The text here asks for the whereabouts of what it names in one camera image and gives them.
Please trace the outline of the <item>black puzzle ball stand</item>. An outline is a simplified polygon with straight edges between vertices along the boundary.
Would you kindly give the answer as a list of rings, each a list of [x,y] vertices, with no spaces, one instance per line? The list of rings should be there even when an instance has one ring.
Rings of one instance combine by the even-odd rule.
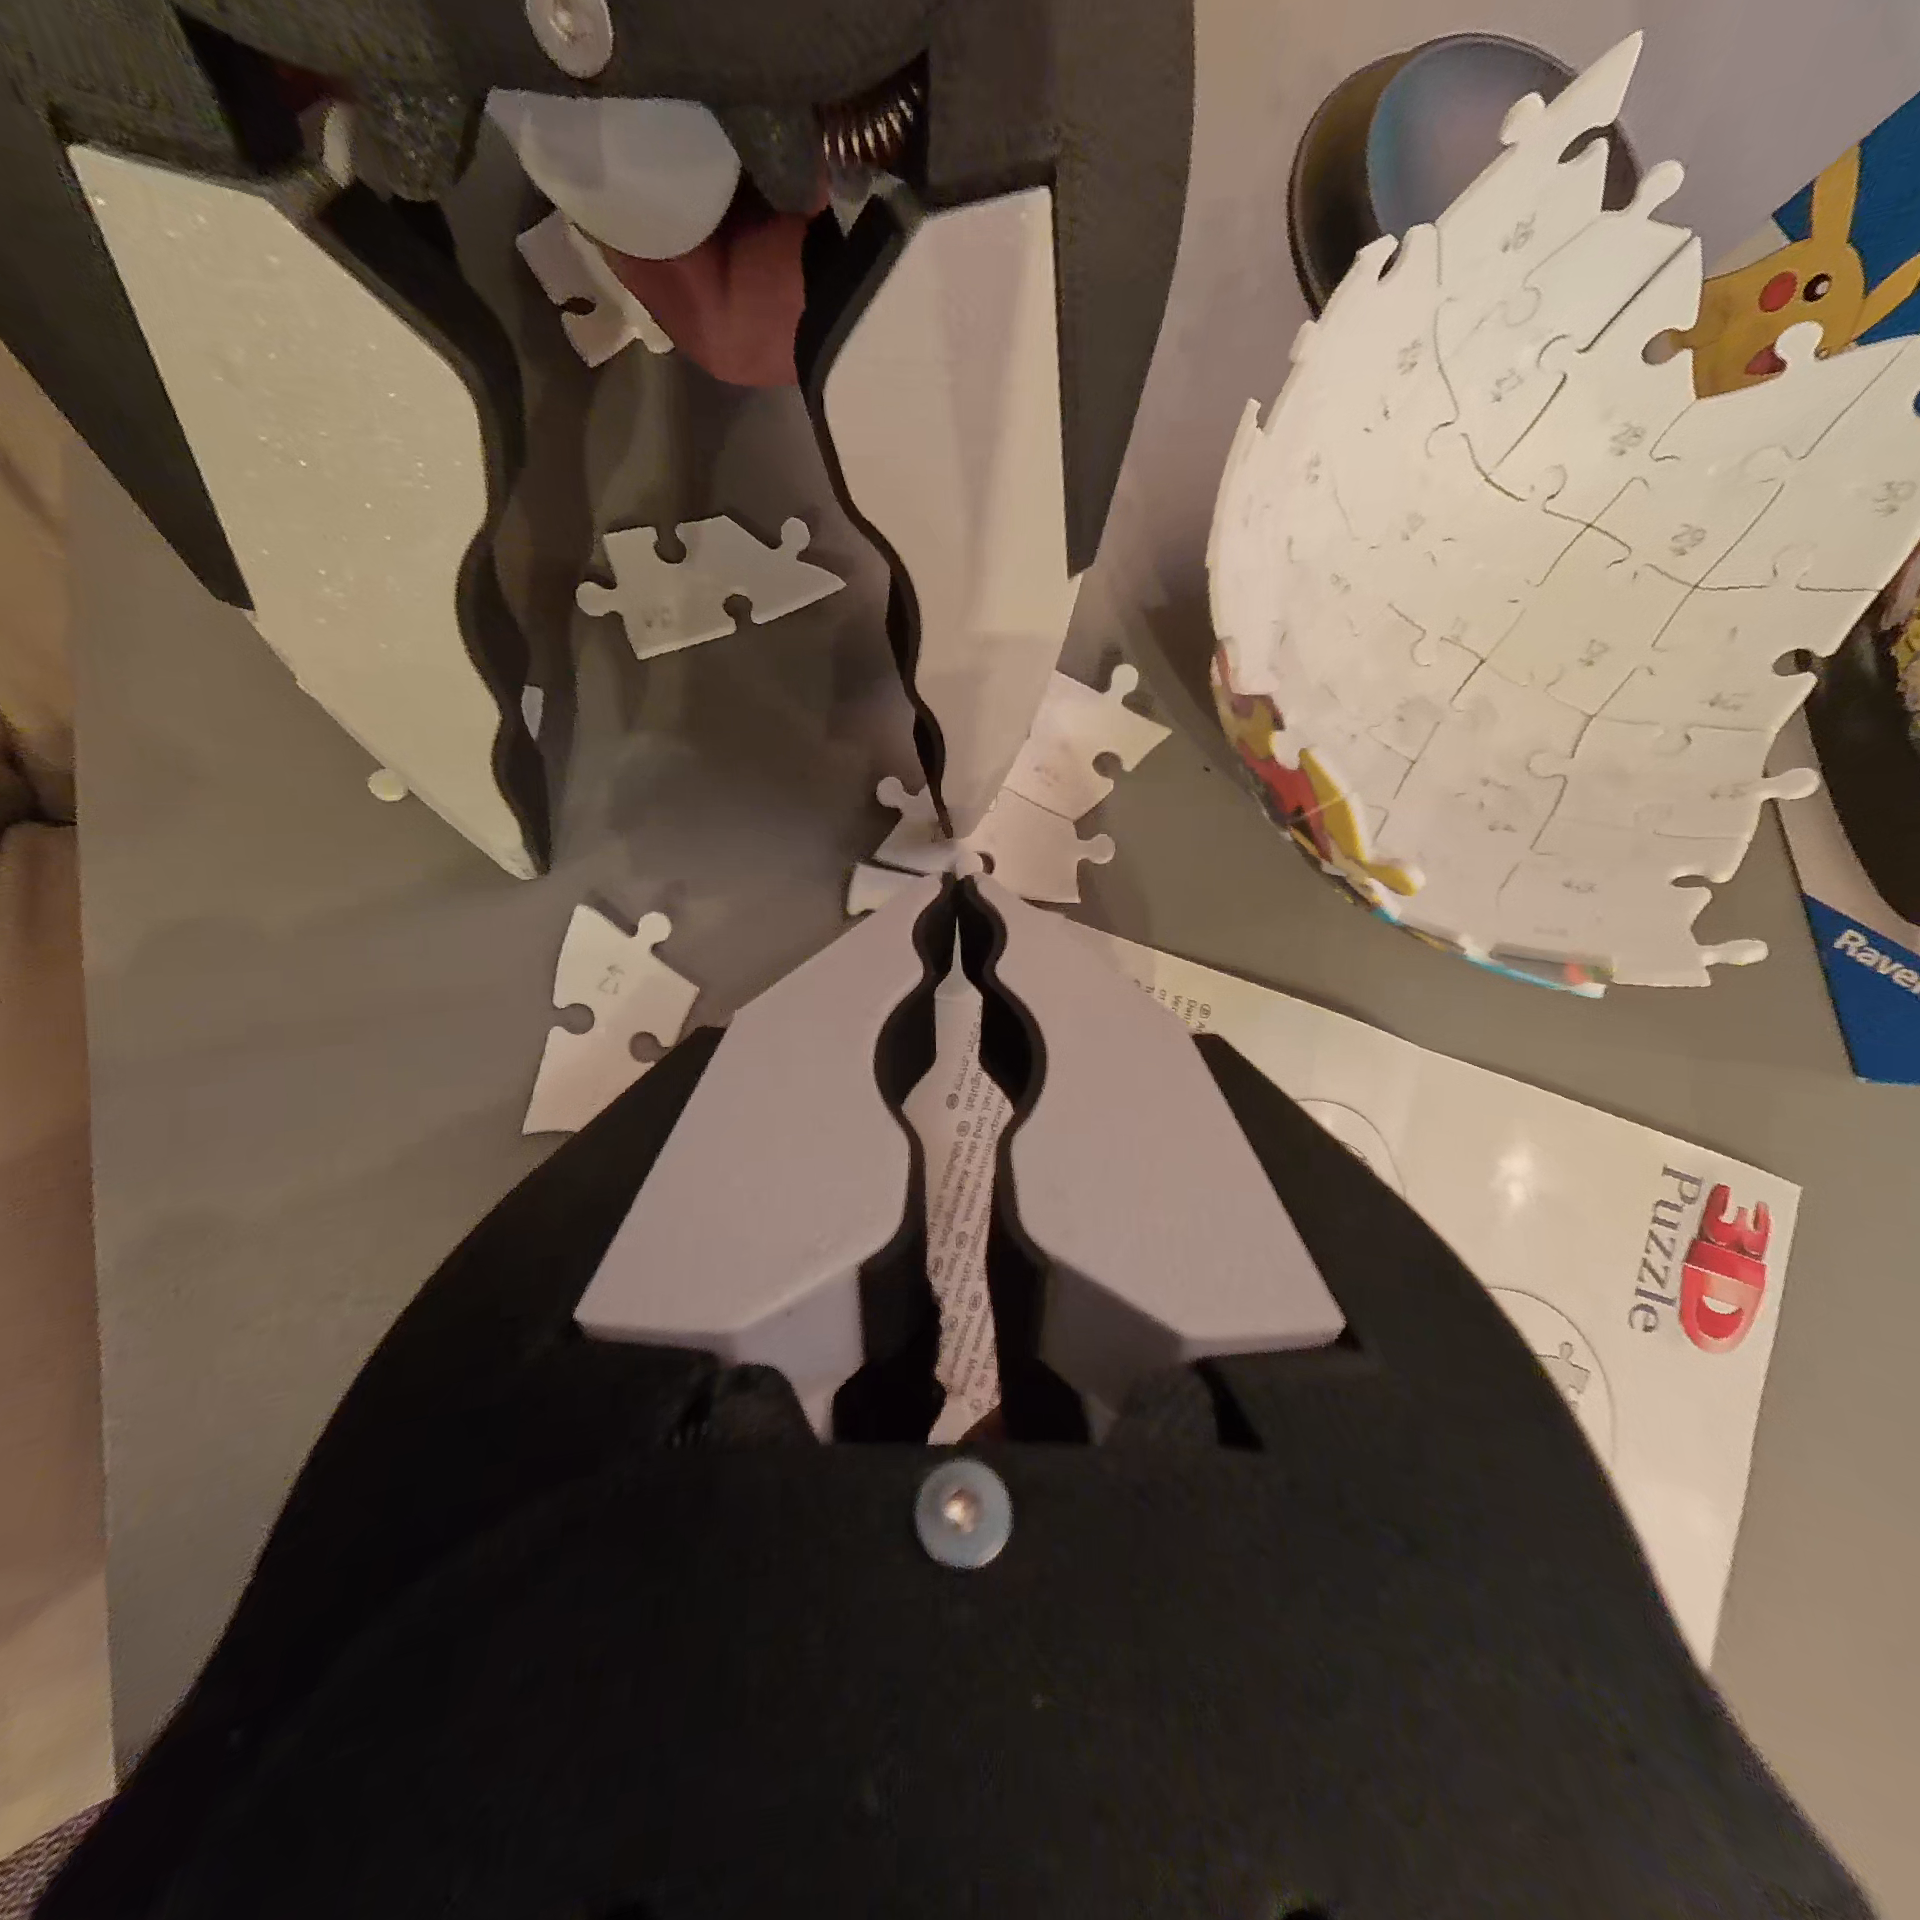
[[[1522,40],[1458,33],[1388,55],[1314,113],[1288,235],[1312,314],[1395,305],[1465,337],[1547,297],[1610,297],[1640,169],[1618,131],[1644,34],[1572,70]]]

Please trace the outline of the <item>partly built puzzle ball shell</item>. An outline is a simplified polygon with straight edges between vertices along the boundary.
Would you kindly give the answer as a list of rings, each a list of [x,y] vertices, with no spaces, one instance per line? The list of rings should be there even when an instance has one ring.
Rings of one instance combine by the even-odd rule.
[[[1311,314],[1207,547],[1216,712],[1288,836],[1419,945],[1575,996],[1767,960],[1700,921],[1818,794],[1780,735],[1915,553],[1915,344],[1801,321],[1780,374],[1699,395],[1687,174],[1634,162],[1608,297],[1452,338],[1353,286]]]

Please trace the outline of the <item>white instruction leaflet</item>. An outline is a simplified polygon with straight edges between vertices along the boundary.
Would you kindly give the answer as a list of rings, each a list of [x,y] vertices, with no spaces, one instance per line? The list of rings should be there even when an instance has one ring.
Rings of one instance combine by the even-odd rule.
[[[1075,932],[1191,1031],[1235,1046],[1497,1296],[1711,1666],[1800,1191],[1308,999]]]

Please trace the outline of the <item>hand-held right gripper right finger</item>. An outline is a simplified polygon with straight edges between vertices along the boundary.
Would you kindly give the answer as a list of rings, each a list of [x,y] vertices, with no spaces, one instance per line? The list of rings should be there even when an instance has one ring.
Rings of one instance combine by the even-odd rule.
[[[1005,1436],[1080,1444],[1163,1374],[1339,1343],[1347,1318],[1193,1031],[995,880],[961,886],[961,960],[1010,1110],[988,1240]]]

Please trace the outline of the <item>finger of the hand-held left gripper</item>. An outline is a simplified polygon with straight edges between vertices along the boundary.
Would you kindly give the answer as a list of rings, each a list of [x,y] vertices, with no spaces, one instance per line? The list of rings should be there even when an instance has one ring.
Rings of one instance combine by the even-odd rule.
[[[983,825],[1082,585],[1068,551],[1051,195],[927,208],[877,184],[807,241],[807,414],[887,570],[933,818]]]
[[[451,248],[317,161],[239,184],[67,155],[256,634],[467,844],[545,874],[529,649],[493,570],[520,370]]]

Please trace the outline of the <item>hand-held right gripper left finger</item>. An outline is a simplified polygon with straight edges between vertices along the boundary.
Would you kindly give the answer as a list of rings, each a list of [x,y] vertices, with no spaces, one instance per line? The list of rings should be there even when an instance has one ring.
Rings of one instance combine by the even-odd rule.
[[[731,1017],[579,1302],[585,1336],[777,1372],[831,1440],[843,1387],[939,1322],[904,1105],[956,895],[911,880]]]

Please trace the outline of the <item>person's left hand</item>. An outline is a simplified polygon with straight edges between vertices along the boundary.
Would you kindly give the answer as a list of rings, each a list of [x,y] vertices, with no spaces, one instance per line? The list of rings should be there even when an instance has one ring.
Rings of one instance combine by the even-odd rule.
[[[608,244],[602,255],[697,369],[748,391],[794,388],[800,383],[803,248],[827,203],[819,187],[800,212],[780,210],[748,180],[697,248],[666,258]]]

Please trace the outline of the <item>blue puzzle box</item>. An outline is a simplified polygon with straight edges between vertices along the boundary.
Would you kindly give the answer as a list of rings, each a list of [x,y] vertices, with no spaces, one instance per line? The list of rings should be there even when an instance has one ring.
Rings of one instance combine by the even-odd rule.
[[[1919,331],[1919,100],[1801,186],[1703,283],[1697,393],[1780,374],[1801,321],[1825,350],[1911,345]],[[1786,811],[1786,841],[1850,1065],[1919,1083],[1919,556],[1876,594],[1812,690],[1784,762],[1821,786]]]

